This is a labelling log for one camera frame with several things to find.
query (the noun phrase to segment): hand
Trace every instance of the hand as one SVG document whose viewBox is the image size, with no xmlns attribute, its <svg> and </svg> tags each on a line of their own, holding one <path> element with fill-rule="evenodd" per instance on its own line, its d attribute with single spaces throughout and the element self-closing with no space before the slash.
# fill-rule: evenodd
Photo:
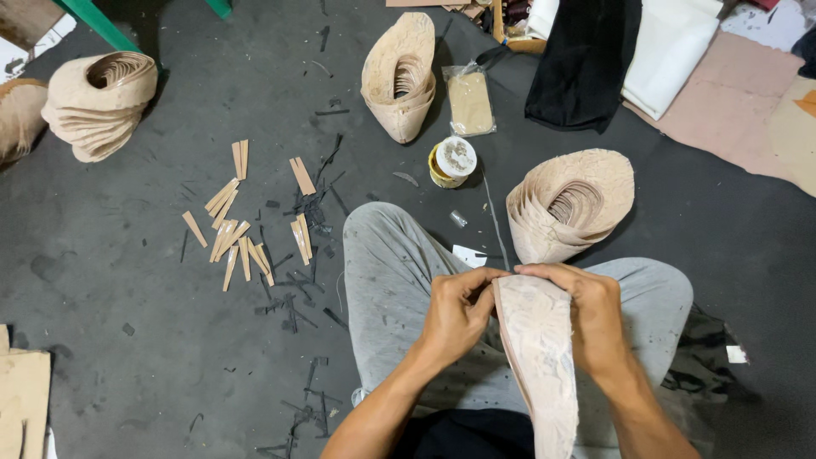
<svg viewBox="0 0 816 459">
<path fill-rule="evenodd" d="M 470 351 L 487 328 L 495 306 L 490 281 L 509 275 L 481 267 L 434 278 L 425 326 L 415 343 L 423 359 L 441 371 Z"/>
<path fill-rule="evenodd" d="M 549 279 L 572 295 L 573 359 L 606 392 L 634 361 L 623 336 L 618 281 L 562 263 L 519 265 L 515 270 Z"/>
</svg>

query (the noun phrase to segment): small plastic bag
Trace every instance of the small plastic bag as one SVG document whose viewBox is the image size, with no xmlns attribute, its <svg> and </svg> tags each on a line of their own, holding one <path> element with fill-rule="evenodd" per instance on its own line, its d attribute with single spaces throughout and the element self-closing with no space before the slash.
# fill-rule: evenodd
<svg viewBox="0 0 816 459">
<path fill-rule="evenodd" d="M 485 70 L 471 60 L 464 66 L 442 67 L 442 76 L 450 98 L 450 134 L 470 137 L 496 132 Z"/>
</svg>

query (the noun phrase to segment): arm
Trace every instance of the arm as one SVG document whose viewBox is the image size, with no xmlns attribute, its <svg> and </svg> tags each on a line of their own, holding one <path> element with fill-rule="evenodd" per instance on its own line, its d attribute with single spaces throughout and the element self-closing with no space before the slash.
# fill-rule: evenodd
<svg viewBox="0 0 816 459">
<path fill-rule="evenodd" d="M 321 459 L 388 457 L 425 386 L 479 341 L 495 305 L 490 281 L 510 273 L 477 268 L 431 282 L 419 339 L 331 436 Z M 475 304 L 468 298 L 476 297 Z"/>
<path fill-rule="evenodd" d="M 516 272 L 549 279 L 572 295 L 573 358 L 610 402 L 621 456 L 699 459 L 658 405 L 623 337 L 618 282 L 562 264 L 517 266 Z"/>
</svg>

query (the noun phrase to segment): person's left hand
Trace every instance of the person's left hand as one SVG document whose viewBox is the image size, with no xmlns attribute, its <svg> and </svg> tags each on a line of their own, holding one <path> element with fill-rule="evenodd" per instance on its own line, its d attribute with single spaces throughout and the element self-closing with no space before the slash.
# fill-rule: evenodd
<svg viewBox="0 0 816 459">
<path fill-rule="evenodd" d="M 434 278 L 425 326 L 415 343 L 423 359 L 430 359 L 441 371 L 470 351 L 487 328 L 495 306 L 490 282 L 509 275 L 481 267 Z"/>
</svg>

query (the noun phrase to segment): white lid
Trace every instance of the white lid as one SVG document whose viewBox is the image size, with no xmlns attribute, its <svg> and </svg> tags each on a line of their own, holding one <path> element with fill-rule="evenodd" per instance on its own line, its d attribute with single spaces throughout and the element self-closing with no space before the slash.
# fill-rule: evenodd
<svg viewBox="0 0 816 459">
<path fill-rule="evenodd" d="M 476 150 L 461 137 L 448 137 L 437 148 L 439 168 L 452 178 L 466 177 L 476 170 Z"/>
</svg>

